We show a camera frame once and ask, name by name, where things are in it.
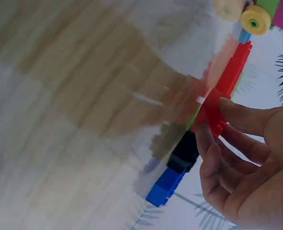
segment plastic toy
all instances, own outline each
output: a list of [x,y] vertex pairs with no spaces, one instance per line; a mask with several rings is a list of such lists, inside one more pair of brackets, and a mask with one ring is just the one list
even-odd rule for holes
[[238,45],[234,56],[228,62],[218,84],[207,96],[196,118],[196,122],[207,122],[215,137],[220,136],[226,125],[226,120],[219,110],[219,98],[231,98],[232,92],[240,79],[251,49],[251,42]]
[[215,11],[227,21],[240,19],[243,29],[253,35],[264,35],[273,26],[283,29],[283,0],[215,0]]
[[174,149],[167,164],[168,169],[154,184],[146,200],[156,207],[165,205],[198,156],[195,134],[187,131]]
[[[219,110],[219,98],[231,98],[251,49],[251,42],[238,45],[218,84],[209,93],[197,115],[196,121],[208,122],[215,137],[221,134],[226,125],[226,120]],[[174,149],[167,164],[168,169],[154,184],[146,200],[156,207],[165,205],[184,175],[193,167],[198,156],[195,134],[187,131]]]
[[178,174],[172,169],[166,169],[147,195],[146,200],[156,207],[164,206],[173,195],[186,172]]

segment finger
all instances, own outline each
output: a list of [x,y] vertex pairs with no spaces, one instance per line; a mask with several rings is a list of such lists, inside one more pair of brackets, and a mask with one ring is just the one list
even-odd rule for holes
[[221,136],[254,163],[262,165],[271,153],[266,144],[248,137],[230,125],[226,125]]
[[253,109],[233,103],[227,98],[220,98],[219,108],[225,119],[237,130],[247,134],[263,137],[264,130],[270,118],[283,110]]
[[232,169],[230,167],[225,167],[219,176],[220,184],[224,187],[229,193],[234,192],[237,188],[238,184],[243,178],[243,174]]
[[225,203],[226,215],[232,222],[236,222],[240,216],[240,208],[246,199],[260,186],[262,186],[267,180],[273,177],[279,170],[279,164],[277,161],[270,157],[265,161],[263,166],[259,168],[255,173],[245,176],[234,190],[230,194]]
[[205,158],[209,147],[215,143],[212,131],[206,123],[198,123],[195,126],[195,137],[197,140],[197,147],[202,159]]
[[201,186],[205,200],[223,213],[224,205],[230,193],[221,186],[218,168],[221,163],[220,148],[211,145],[200,168]]
[[217,138],[216,143],[219,145],[222,158],[228,167],[235,169],[243,175],[249,175],[258,169],[257,165],[245,161],[233,153],[220,139]]

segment blue building block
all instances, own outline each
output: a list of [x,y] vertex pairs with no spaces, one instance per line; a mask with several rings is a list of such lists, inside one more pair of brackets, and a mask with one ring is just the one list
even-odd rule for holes
[[178,174],[172,169],[167,169],[156,181],[146,200],[156,207],[163,206],[173,195],[186,172]]
[[251,39],[251,34],[242,29],[240,37],[239,37],[239,42],[242,44],[246,44],[249,40]]

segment green building block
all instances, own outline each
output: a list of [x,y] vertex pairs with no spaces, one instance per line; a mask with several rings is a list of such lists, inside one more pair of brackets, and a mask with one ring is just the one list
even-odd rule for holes
[[256,5],[266,10],[270,15],[271,20],[273,20],[277,8],[280,5],[280,0],[256,0]]

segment hand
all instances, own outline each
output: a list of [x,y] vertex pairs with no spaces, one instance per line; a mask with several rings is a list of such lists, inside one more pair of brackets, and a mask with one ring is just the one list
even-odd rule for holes
[[[255,164],[215,140],[207,124],[198,124],[206,201],[242,228],[283,230],[283,107],[251,109],[221,98],[220,110],[231,125],[222,137]],[[265,144],[244,133],[264,137]]]

